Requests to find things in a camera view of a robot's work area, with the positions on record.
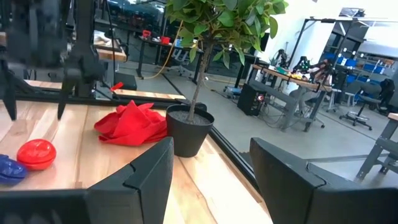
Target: person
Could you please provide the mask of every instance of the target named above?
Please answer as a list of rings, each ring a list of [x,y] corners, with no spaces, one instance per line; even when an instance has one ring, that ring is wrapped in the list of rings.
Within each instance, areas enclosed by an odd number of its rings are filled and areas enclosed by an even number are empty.
[[[329,59],[325,59],[316,65],[310,66],[310,69],[308,70],[310,74],[310,81],[312,81],[313,83],[323,83],[324,79],[326,79],[325,83],[329,83],[331,79],[331,75],[329,75],[331,66],[332,64]],[[291,91],[289,96],[294,98],[300,98],[298,101],[298,112],[301,116],[303,116],[305,102],[317,98],[319,96],[319,92],[315,92],[314,90],[305,87],[301,88],[304,88],[304,90],[301,91],[301,96],[299,96],[299,89]]]

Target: wooden tabletop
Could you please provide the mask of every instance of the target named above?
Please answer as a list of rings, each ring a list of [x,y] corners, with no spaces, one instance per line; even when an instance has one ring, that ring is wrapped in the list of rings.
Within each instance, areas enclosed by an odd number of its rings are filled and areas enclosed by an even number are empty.
[[[5,46],[7,44],[6,42],[6,33],[5,32],[0,32],[0,45]],[[119,47],[119,42],[114,41],[114,46],[116,48]],[[111,50],[104,50],[104,49],[97,49],[99,59],[101,60],[113,60],[113,52]],[[124,50],[122,49],[122,52],[115,52],[114,53],[115,60],[120,61],[120,62],[125,62],[126,61],[126,53],[124,53]]]
[[[388,118],[394,119],[394,120],[398,121],[398,114],[389,113],[389,114],[388,114]]]
[[[281,78],[283,80],[289,80],[292,83],[296,83],[299,86],[303,86],[303,87],[309,88],[311,90],[316,90],[318,88],[318,84],[309,83],[309,82],[297,80],[297,79],[294,79],[294,78],[290,78],[289,79],[289,77],[287,75],[281,74],[281,73],[279,73],[279,72],[277,72],[275,70],[269,69],[269,68],[262,68],[262,67],[260,67],[258,65],[253,65],[253,69],[263,70],[264,72],[270,73],[271,75],[277,76],[277,77],[279,77],[279,78]],[[325,86],[325,85],[321,86],[320,90],[321,91],[328,91],[328,92],[332,91],[331,86]]]
[[[140,147],[102,144],[94,124],[112,107],[67,105],[61,121],[57,104],[18,101],[12,122],[0,103],[0,154],[16,158],[31,139],[51,141],[57,149],[46,170],[30,172],[16,186],[0,190],[87,188],[137,158]],[[164,223],[272,223],[262,198],[209,136],[197,156],[174,157],[172,185]]]
[[[54,89],[61,89],[62,87],[62,83],[42,82],[35,80],[25,80],[25,81],[31,86],[36,86],[36,87],[54,88]],[[185,99],[185,97],[182,95],[152,93],[152,92],[143,92],[143,91],[134,91],[134,90],[115,90],[115,93],[118,95],[127,95],[127,96],[148,96],[148,97],[156,97],[164,99]]]

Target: red object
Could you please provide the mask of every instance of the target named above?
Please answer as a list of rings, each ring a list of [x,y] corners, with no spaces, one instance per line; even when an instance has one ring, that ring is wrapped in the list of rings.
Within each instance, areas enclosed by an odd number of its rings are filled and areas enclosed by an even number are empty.
[[[112,86],[111,91],[118,90],[118,89],[122,88],[123,85],[124,85],[123,82],[119,82],[118,84]]]
[[[150,31],[149,30],[143,30],[142,31],[142,37],[143,38],[148,38],[150,36]]]
[[[160,40],[162,41],[162,44],[170,43],[170,37],[161,37]]]
[[[51,142],[44,139],[28,141],[19,148],[17,161],[30,170],[44,170],[51,166],[57,152]]]
[[[116,112],[94,124],[94,128],[102,134],[99,140],[124,146],[160,141],[167,135],[166,120],[150,109],[153,105],[146,103],[137,106],[131,101],[127,106],[118,106]]]

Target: potted plant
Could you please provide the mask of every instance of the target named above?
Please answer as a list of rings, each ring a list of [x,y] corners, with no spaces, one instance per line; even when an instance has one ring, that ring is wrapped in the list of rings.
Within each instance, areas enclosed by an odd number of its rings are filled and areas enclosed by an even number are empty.
[[[244,64],[244,51],[251,47],[261,51],[260,39],[268,28],[271,38],[276,36],[278,24],[271,15],[285,13],[287,6],[283,0],[168,0],[166,16],[170,22],[181,21],[178,35],[183,38],[182,46],[192,48],[191,62],[199,42],[205,45],[191,105],[167,108],[167,131],[174,137],[175,155],[195,156],[213,125],[211,114],[195,108],[213,47],[220,45],[223,48],[213,61],[222,57],[229,68],[229,53],[233,48]],[[194,39],[198,40],[196,44],[193,44]]]

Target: concrete floor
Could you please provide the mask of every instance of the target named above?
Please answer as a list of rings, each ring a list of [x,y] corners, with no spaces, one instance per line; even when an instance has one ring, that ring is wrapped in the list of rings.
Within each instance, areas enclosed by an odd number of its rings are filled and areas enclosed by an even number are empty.
[[[136,75],[137,63],[128,62],[120,64],[119,71]],[[151,65],[144,65],[144,77],[152,77],[158,71]],[[171,70],[166,75],[169,80],[188,98],[193,96],[196,85],[189,78],[181,77],[177,72]],[[217,90],[222,93],[226,85],[232,86],[235,79],[228,77],[210,77],[226,83],[206,81],[199,93],[199,101],[205,103],[208,111],[215,117],[215,127],[228,139],[228,141],[242,153],[249,151],[249,142],[252,137],[259,137],[270,142],[283,150],[286,150],[303,159],[338,174],[347,179],[354,180],[363,161],[372,149],[375,139],[381,134],[388,119],[374,111],[364,110],[364,114],[370,118],[369,124],[373,125],[373,131],[358,125],[353,127],[347,120],[339,120],[341,114],[348,110],[359,110],[359,107],[341,107],[336,113],[321,111],[318,114],[326,128],[321,128],[319,123],[314,123],[308,133],[303,132],[304,124],[297,122],[286,132],[275,128],[275,120],[280,113],[272,108],[267,110],[267,116],[263,120],[246,116],[236,103],[226,99],[221,94],[211,91]],[[39,80],[46,80],[46,76],[39,75]],[[136,79],[138,90],[153,91],[159,93],[178,94],[173,86],[159,75],[151,79]],[[393,186],[398,184],[398,176],[389,172],[386,176],[378,174],[380,166],[374,167],[366,176],[363,184],[368,186]]]

